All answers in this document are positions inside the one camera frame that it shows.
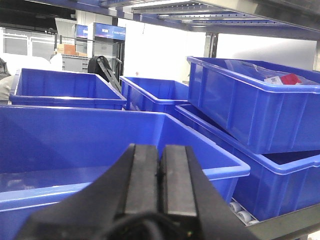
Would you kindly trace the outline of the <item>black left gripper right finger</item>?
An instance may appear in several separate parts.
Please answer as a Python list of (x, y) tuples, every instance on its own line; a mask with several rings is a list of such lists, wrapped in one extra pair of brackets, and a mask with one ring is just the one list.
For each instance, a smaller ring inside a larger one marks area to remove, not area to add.
[(160, 211), (167, 240), (255, 240), (216, 190), (192, 147), (166, 145), (160, 160)]

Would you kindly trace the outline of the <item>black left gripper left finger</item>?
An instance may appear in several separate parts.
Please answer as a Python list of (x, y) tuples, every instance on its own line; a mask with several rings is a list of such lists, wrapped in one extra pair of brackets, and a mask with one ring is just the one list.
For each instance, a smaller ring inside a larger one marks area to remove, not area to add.
[(152, 190), (157, 209), (158, 150), (154, 145), (130, 144), (120, 158), (94, 182), (64, 200), (32, 213), (17, 240), (91, 240), (113, 225), (125, 210), (130, 180), (141, 174)]

